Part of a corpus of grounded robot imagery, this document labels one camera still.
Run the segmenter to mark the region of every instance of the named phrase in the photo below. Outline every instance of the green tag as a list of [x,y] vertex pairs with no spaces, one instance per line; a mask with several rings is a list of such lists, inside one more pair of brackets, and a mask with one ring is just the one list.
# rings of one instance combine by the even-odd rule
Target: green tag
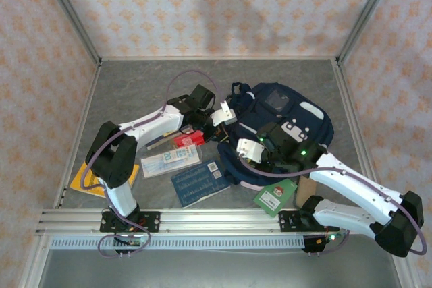
[[265,186],[255,197],[258,204],[267,214],[274,217],[284,207],[291,195],[296,191],[297,185],[289,179],[273,185]]

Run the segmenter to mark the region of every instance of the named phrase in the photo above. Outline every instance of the red package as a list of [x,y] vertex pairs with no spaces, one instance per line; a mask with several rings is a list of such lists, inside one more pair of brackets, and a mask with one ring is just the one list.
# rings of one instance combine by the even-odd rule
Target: red package
[[178,148],[192,144],[200,146],[205,143],[203,135],[204,134],[201,131],[196,131],[192,132],[191,134],[180,135],[174,138],[173,142]]

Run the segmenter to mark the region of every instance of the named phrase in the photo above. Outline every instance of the gray floor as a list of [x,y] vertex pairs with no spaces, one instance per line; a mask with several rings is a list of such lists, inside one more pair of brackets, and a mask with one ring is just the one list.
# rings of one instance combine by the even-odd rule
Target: gray floor
[[[279,82],[299,91],[323,107],[333,121],[335,136],[329,150],[343,162],[357,171],[360,164],[348,121],[342,106],[338,85],[329,60],[233,60],[233,61],[108,61],[104,62],[92,98],[88,117],[72,170],[73,179],[100,126],[106,121],[123,123],[142,117],[158,109],[165,97],[170,79],[186,69],[199,69],[214,78],[223,95],[230,92],[232,82],[247,82],[251,86],[259,82]],[[169,97],[190,94],[201,83],[208,89],[212,85],[199,75],[180,77],[170,90]],[[201,146],[203,160],[217,157],[216,144]],[[144,156],[154,155],[160,150],[142,150],[136,162]],[[142,171],[132,189],[141,208],[180,208],[180,202],[172,186],[173,173],[143,179]],[[249,208],[256,207],[253,198],[257,192],[232,186],[191,208]],[[319,185],[317,194],[335,202],[348,201],[331,189]],[[68,190],[63,202],[64,208],[103,208],[102,198],[74,190]],[[292,207],[292,201],[286,207]]]
[[363,236],[319,258],[249,252],[147,250],[107,260],[94,250],[51,250],[39,287],[400,287],[392,257]]

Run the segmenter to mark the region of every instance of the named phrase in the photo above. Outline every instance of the yellow notebook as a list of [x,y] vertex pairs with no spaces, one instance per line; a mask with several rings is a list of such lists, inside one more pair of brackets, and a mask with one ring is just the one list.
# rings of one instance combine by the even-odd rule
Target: yellow notebook
[[[96,195],[96,196],[100,196],[100,197],[105,197],[105,195],[103,194],[103,190],[101,187],[97,187],[97,188],[93,188],[93,189],[89,189],[89,190],[85,190],[82,189],[80,186],[80,180],[81,180],[81,176],[84,173],[84,170],[86,169],[87,164],[84,162],[82,163],[82,166],[80,167],[79,172],[76,174],[74,180],[72,180],[72,183],[70,184],[70,187],[72,189],[78,190],[79,192],[86,192],[87,194],[92,194],[92,195]],[[135,182],[135,178],[136,175],[138,173],[139,170],[139,166],[138,165],[134,165],[134,169],[132,171],[132,174],[129,177],[129,185],[132,187],[132,185]],[[97,178],[95,177],[95,175],[93,174],[93,172],[90,170],[87,175],[86,175],[86,179],[84,179],[84,185],[94,185],[98,183]]]

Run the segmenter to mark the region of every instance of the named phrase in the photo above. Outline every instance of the floral wallpaper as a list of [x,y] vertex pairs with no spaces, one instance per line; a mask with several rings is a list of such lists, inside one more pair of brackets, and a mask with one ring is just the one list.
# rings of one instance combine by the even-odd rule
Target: floral wallpaper
[[95,66],[57,0],[0,0],[0,13],[0,287],[16,287]]
[[100,56],[337,55],[366,0],[71,0]]
[[[382,183],[423,199],[430,251],[432,0],[381,0],[346,71]],[[414,261],[423,287],[432,287],[432,253]]]

